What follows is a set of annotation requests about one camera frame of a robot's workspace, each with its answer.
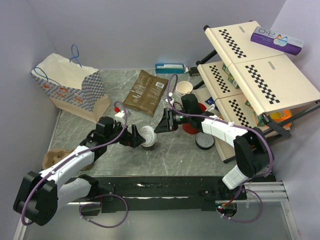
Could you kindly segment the white plastic cup lid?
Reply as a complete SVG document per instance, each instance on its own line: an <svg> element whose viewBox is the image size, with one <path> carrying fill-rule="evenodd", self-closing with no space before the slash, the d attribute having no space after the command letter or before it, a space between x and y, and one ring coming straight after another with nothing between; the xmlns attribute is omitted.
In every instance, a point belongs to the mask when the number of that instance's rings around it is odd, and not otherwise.
<svg viewBox="0 0 320 240"><path fill-rule="evenodd" d="M145 125L143 126L140 131L139 134L145 138L145 142L150 143L153 141L157 140L157 135L154 132L154 128L151 127L150 125Z"/></svg>

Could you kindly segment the black paper coffee cup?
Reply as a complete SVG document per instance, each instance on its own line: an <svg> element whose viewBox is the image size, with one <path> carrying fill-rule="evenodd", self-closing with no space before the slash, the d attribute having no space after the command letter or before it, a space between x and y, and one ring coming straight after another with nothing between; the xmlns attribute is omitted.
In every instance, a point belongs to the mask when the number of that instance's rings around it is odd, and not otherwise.
<svg viewBox="0 0 320 240"><path fill-rule="evenodd" d="M152 142L144 142L141 144L141 147L145 150L145 151L153 151L155 149L155 145L156 145L156 141L152 141Z"/></svg>

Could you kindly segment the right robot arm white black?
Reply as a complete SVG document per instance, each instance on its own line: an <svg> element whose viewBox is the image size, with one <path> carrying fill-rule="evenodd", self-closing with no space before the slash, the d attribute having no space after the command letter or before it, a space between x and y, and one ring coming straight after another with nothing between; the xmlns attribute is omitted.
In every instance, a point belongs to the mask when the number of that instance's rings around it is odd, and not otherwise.
<svg viewBox="0 0 320 240"><path fill-rule="evenodd" d="M273 165L274 156L263 132L257 128L239 126L226 122L212 112L203 111L197 97L186 94L181 98L182 110L173 105L163 110L163 116L154 132L157 134L176 131L179 125L190 123L199 132L220 140L232 148L236 165L223 178L218 193L223 199L230 199L236 188Z"/></svg>

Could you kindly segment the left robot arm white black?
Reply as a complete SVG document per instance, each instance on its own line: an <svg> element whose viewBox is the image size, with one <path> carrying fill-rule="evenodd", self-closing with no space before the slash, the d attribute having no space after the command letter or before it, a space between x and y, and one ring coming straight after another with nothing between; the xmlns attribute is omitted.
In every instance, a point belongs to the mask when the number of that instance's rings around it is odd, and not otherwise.
<svg viewBox="0 0 320 240"><path fill-rule="evenodd" d="M99 182L83 174L72 180L75 173L94 163L111 144L136 148L146 142L136 125L103 116L79 146L67 157L39 173L30 171L22 179L13 210L20 214L21 223L43 226L64 205L81 198L95 200Z"/></svg>

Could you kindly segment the brown coffee bean pouch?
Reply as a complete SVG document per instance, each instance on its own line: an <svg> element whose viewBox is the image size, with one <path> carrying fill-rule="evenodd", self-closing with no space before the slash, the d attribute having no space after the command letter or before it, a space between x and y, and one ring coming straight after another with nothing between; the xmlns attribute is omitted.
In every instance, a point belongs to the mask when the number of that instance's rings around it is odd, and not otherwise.
<svg viewBox="0 0 320 240"><path fill-rule="evenodd" d="M123 101L124 106L153 117L168 82L165 78L153 76L141 70L138 79Z"/></svg>

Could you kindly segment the red cup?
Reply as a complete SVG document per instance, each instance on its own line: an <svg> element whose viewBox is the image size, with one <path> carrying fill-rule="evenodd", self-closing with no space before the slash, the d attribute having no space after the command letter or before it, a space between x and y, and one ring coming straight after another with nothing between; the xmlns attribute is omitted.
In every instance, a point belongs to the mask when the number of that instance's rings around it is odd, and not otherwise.
<svg viewBox="0 0 320 240"><path fill-rule="evenodd" d="M200 102L198 103L198 105L200 106L202 112L204 112L207 109L206 106ZM188 133L190 135L196 135L200 132L198 129L192 127L192 125L190 123L183 124L182 128L186 133Z"/></svg>

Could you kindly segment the stack of paper cups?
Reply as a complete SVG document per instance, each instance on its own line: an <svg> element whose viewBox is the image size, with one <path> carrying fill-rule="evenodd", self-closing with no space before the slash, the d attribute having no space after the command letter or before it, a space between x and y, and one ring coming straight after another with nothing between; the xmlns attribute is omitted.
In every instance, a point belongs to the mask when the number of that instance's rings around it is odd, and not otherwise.
<svg viewBox="0 0 320 240"><path fill-rule="evenodd" d="M188 81L180 81L176 84L176 86L174 87L174 91L173 93L181 98L187 94L192 93L193 91L193 85L188 82Z"/></svg>

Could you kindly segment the teal blue box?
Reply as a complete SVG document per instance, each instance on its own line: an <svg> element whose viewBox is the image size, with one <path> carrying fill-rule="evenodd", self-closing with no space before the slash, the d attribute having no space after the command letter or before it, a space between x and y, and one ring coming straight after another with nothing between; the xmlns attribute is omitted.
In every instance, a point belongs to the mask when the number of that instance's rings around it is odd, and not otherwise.
<svg viewBox="0 0 320 240"><path fill-rule="evenodd" d="M189 68L183 63L156 63L156 74L184 74Z"/></svg>

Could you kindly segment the blue checkered paper bag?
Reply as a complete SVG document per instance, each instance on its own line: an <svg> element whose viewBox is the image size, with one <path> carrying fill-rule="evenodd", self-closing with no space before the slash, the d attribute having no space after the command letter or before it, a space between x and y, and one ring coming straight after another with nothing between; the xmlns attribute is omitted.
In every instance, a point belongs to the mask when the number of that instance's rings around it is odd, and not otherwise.
<svg viewBox="0 0 320 240"><path fill-rule="evenodd" d="M57 108L97 123L111 104L109 96L99 70L81 64L76 44L71 53L50 54L31 74Z"/></svg>

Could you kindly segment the green snack boxes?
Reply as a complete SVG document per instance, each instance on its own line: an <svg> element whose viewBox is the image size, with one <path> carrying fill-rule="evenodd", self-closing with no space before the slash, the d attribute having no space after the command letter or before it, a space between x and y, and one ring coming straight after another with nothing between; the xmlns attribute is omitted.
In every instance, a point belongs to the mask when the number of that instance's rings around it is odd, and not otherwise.
<svg viewBox="0 0 320 240"><path fill-rule="evenodd" d="M231 72L229 71L229 69L227 68L227 66L224 63L222 64L222 70L227 75L227 80L235 87L235 89L239 89L240 87L239 87L237 81L232 76Z"/></svg>

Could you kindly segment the brown pulp cup carrier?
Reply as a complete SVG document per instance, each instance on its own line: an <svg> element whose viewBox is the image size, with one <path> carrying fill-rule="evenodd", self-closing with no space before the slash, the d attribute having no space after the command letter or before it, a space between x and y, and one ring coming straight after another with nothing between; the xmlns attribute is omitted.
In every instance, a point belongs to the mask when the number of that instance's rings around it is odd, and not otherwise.
<svg viewBox="0 0 320 240"><path fill-rule="evenodd" d="M65 150L62 148L49 150L44 156L44 159L42 162L42 170L47 170L47 169L51 168L52 166L54 166L55 164L58 164L63 159L68 158L68 156L70 154L72 154L74 151L75 151L75 148L73 148L71 150ZM72 165L72 162L70 161L64 167L68 167L69 169L71 169L71 167L72 167L72 169L76 169L77 171L86 171L86 170L92 169L94 167L94 165L95 165L95 163L92 162L91 164L88 164L80 169L79 164Z"/></svg>

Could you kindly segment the cream checkered tiered shelf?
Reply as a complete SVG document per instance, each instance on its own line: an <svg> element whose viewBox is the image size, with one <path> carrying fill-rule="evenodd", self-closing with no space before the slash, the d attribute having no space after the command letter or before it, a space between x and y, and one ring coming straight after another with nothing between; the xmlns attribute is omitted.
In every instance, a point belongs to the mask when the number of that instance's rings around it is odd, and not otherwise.
<svg viewBox="0 0 320 240"><path fill-rule="evenodd" d="M255 116L261 116L266 137L289 138L289 124L320 108L320 93L284 52L251 41L258 26L256 21L204 26L214 50L196 68L225 120L254 127ZM223 64L238 89L228 81ZM267 121L271 114L285 110L293 115L280 122Z"/></svg>

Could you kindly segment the purple white box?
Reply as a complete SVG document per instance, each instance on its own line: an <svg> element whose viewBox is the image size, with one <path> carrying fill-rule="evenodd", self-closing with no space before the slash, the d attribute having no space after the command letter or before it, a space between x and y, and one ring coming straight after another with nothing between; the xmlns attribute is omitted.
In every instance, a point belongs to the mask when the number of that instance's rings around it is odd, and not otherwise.
<svg viewBox="0 0 320 240"><path fill-rule="evenodd" d="M261 26L255 28L250 41L294 56L301 52L305 43L304 40Z"/></svg>

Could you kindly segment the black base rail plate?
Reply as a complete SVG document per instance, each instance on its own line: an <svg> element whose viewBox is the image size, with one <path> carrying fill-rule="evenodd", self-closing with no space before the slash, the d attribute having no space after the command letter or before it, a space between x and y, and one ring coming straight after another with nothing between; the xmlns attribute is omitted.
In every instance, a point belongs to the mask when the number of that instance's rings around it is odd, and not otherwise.
<svg viewBox="0 0 320 240"><path fill-rule="evenodd" d="M220 176L96 176L97 193L76 196L72 202L102 203L103 213L117 211L215 211L216 203L244 193L230 190Z"/></svg>

